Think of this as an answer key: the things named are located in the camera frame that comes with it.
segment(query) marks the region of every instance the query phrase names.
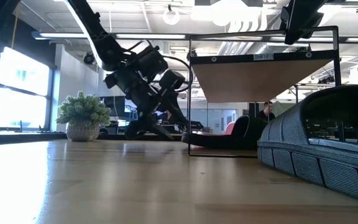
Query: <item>black plastic object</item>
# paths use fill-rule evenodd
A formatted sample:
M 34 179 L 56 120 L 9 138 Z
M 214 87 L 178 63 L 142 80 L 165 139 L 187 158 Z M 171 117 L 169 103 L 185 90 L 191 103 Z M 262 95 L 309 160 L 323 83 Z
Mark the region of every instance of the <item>black plastic object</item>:
M 231 134 L 183 133 L 182 142 L 208 149 L 257 149 L 257 141 L 267 123 L 248 115 L 241 116 Z
M 357 142 L 312 138 L 309 119 L 351 124 Z M 358 85 L 318 91 L 270 122 L 258 158 L 274 169 L 358 198 Z

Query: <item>green plant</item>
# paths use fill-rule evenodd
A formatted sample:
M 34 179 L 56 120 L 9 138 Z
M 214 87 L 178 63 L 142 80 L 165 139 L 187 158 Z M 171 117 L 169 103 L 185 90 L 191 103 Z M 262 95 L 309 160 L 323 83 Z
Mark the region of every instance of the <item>green plant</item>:
M 78 92 L 77 97 L 68 96 L 59 106 L 60 114 L 56 119 L 58 124 L 85 123 L 87 126 L 95 124 L 110 124 L 110 112 L 98 96 L 85 96 L 82 91 Z

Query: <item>potted plant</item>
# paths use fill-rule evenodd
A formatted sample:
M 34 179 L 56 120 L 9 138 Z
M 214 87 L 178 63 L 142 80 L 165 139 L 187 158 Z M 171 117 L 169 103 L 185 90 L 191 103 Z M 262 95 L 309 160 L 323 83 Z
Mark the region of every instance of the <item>potted plant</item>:
M 99 136 L 99 126 L 110 124 L 110 112 L 98 96 L 68 96 L 59 106 L 58 124 L 67 124 L 67 138 L 72 141 L 93 141 Z

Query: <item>white flower pot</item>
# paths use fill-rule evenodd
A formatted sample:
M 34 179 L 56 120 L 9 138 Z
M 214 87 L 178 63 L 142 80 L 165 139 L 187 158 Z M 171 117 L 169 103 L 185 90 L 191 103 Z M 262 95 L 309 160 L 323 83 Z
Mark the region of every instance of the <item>white flower pot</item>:
M 99 124 L 86 126 L 84 123 L 70 124 L 66 126 L 67 138 L 72 141 L 93 141 L 99 136 Z

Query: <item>wooden table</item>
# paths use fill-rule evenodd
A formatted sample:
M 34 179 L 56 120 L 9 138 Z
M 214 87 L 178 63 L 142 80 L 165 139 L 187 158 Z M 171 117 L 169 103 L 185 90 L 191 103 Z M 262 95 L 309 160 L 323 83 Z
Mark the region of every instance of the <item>wooden table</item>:
M 358 223 L 358 201 L 180 142 L 0 145 L 0 223 Z

